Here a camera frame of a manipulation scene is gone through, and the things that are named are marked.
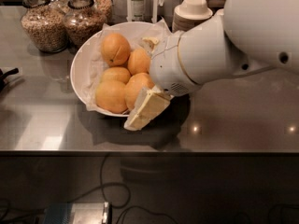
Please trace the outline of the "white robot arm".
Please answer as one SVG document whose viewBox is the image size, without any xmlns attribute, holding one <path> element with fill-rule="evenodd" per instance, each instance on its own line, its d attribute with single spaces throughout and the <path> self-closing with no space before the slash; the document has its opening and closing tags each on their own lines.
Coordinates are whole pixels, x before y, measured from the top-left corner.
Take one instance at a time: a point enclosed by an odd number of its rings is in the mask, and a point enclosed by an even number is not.
<svg viewBox="0 0 299 224">
<path fill-rule="evenodd" d="M 299 72 L 299 0 L 226 0 L 211 19 L 164 37 L 151 56 L 153 89 L 143 88 L 124 128 L 147 126 L 170 104 L 208 82 L 270 68 Z"/>
</svg>

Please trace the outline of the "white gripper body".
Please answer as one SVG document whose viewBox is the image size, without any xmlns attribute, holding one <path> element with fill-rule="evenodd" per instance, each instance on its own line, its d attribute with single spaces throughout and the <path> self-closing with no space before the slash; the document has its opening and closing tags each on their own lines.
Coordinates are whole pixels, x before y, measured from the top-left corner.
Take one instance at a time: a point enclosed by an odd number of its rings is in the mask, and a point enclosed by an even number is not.
<svg viewBox="0 0 299 224">
<path fill-rule="evenodd" d="M 161 91 L 176 97 L 201 88 L 190 79 L 180 61 L 178 45 L 182 35 L 182 32 L 176 32 L 163 38 L 152 53 L 149 67 L 154 84 Z"/>
</svg>

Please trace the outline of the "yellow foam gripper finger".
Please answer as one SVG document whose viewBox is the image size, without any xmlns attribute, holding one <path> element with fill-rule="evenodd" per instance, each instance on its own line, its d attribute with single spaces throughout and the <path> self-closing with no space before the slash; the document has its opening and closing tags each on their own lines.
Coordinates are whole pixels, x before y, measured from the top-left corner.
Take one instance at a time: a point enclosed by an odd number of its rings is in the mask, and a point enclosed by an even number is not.
<svg viewBox="0 0 299 224">
<path fill-rule="evenodd" d="M 147 36 L 142 38 L 142 47 L 148 51 L 153 52 L 160 40 L 157 37 Z"/>
<path fill-rule="evenodd" d="M 168 108 L 170 101 L 171 96 L 156 86 L 152 89 L 142 88 L 136 98 L 134 109 L 124 123 L 124 128 L 129 131 L 142 130 Z"/>
</svg>

